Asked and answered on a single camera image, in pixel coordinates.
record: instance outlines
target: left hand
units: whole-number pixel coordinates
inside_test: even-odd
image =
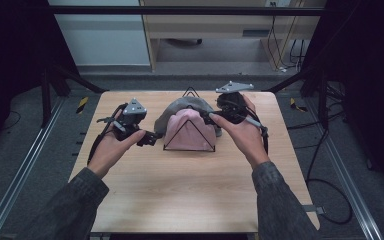
[[[113,129],[114,125],[111,123],[108,128],[110,132],[99,143],[88,165],[88,168],[101,179],[107,175],[110,168],[120,160],[124,153],[139,142],[146,133],[145,130],[139,130],[120,142],[115,138],[114,132],[111,131]]]

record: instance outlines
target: handheld controller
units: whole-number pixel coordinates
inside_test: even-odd
[[[221,93],[217,98],[217,107],[221,111],[214,111],[213,114],[218,114],[233,124],[241,123],[248,116],[248,109],[243,96],[239,93],[242,90],[253,89],[252,84],[242,84],[230,81],[221,88],[216,89],[216,93]],[[209,113],[201,113],[205,124],[215,125],[210,118]]]
[[[218,114],[233,124],[239,124],[247,120],[249,123],[260,128],[261,136],[264,140],[264,148],[268,153],[268,129],[261,124],[255,112],[248,108],[243,96],[239,93],[239,91],[250,89],[254,89],[252,84],[234,83],[232,81],[221,88],[217,88],[216,92],[221,93],[217,98],[217,107],[221,110],[211,113]],[[216,125],[209,114],[210,112],[200,113],[205,124]]]
[[[117,118],[115,118],[119,110],[122,112]],[[99,143],[107,133],[113,132],[118,141],[123,141],[124,139],[130,137],[133,133],[141,130],[139,123],[145,119],[146,113],[146,108],[144,108],[135,98],[133,98],[130,103],[125,103],[118,106],[111,117],[98,119],[97,122],[104,122],[107,125],[105,126],[102,133],[96,137],[95,142],[92,145],[89,153],[88,164],[92,159]],[[114,128],[112,130],[108,130],[111,123],[114,124]],[[158,138],[159,137],[157,134],[146,131],[143,138],[137,142],[136,145],[140,147],[143,145],[154,146]]]

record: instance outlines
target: person's hand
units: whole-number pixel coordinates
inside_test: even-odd
[[[255,105],[248,97],[243,96],[247,106],[255,112]],[[263,162],[270,161],[264,150],[263,139],[258,127],[247,121],[233,124],[217,114],[210,114],[210,117],[218,126],[229,133],[236,146],[251,164],[252,169]]]
[[[123,154],[145,135],[145,130],[139,130],[120,142],[115,138],[114,132],[111,131],[113,128],[114,125],[111,123],[108,128],[110,132],[99,143],[88,165],[88,168],[100,178],[107,175],[110,168],[120,160]]]

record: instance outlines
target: pink cloth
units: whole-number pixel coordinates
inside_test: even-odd
[[[182,109],[176,115],[170,117],[167,123],[164,145],[166,149],[173,150],[213,150],[213,147],[216,145],[214,126],[205,125],[204,119],[202,119],[197,111]]]

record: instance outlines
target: light wood surface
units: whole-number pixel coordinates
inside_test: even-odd
[[[183,92],[103,93],[74,166],[74,177],[86,166],[90,148],[115,108],[135,97],[148,114],[139,124],[153,131],[155,120]],[[218,109],[215,92],[198,92]],[[245,93],[269,129],[269,156],[302,204],[311,204],[277,100],[272,93]],[[104,182],[110,192],[98,209],[92,232],[257,232],[256,193],[251,167],[227,132],[216,152],[164,151],[133,146],[110,170]],[[317,216],[309,213],[316,228]]]

